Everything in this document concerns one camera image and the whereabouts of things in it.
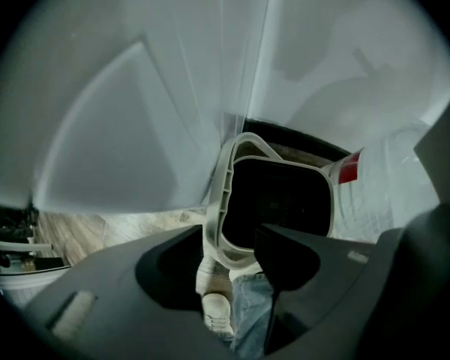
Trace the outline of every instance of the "wooden floor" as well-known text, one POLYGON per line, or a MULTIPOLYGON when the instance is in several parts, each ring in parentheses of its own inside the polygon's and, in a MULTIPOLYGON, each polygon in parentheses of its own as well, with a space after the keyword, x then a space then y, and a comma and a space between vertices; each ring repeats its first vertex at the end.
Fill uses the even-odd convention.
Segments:
MULTIPOLYGON (((72 266, 100 249, 132 240, 205 223, 204 209, 153 214, 52 214, 40 213, 35 241, 53 245, 55 255, 72 266)), ((196 276, 196 291, 218 292, 232 297, 228 271, 207 253, 196 276)))

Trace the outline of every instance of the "white sneaker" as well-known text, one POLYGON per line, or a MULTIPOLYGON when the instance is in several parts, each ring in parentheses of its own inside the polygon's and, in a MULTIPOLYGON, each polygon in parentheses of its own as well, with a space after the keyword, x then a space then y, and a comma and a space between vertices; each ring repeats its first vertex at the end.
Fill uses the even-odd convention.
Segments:
POLYGON ((233 335, 230 325, 230 303, 219 293, 209 293, 202 298, 205 325, 214 333, 233 335))

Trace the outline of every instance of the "denim pant leg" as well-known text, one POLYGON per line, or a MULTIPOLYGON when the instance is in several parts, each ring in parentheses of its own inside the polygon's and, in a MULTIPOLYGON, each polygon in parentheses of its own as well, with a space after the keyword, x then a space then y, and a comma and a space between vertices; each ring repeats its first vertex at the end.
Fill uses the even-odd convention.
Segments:
POLYGON ((229 348, 241 359, 258 359, 272 314, 273 289, 264 274, 248 274, 233 281, 235 337, 229 348))

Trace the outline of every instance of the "red stripe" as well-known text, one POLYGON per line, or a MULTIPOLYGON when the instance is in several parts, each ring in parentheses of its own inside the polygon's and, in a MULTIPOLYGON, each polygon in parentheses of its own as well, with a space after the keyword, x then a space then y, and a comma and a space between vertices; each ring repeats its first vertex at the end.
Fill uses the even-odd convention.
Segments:
POLYGON ((342 164, 340 173, 338 174, 338 184, 345 184, 353 182, 358 177, 359 171, 359 158, 360 152, 358 151, 350 155, 342 164))

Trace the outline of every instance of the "white wall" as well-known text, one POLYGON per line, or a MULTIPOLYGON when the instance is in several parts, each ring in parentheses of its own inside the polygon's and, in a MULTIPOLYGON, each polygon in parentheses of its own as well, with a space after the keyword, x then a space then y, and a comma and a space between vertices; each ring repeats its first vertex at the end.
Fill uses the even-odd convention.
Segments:
POLYGON ((242 130, 266 0, 42 0, 0 64, 0 203, 199 205, 242 130))
POLYGON ((450 52, 413 0, 269 0, 248 116, 349 151, 450 98, 450 52))
POLYGON ((196 206, 247 114, 352 151, 449 96, 410 0, 42 0, 0 64, 0 203, 196 206))

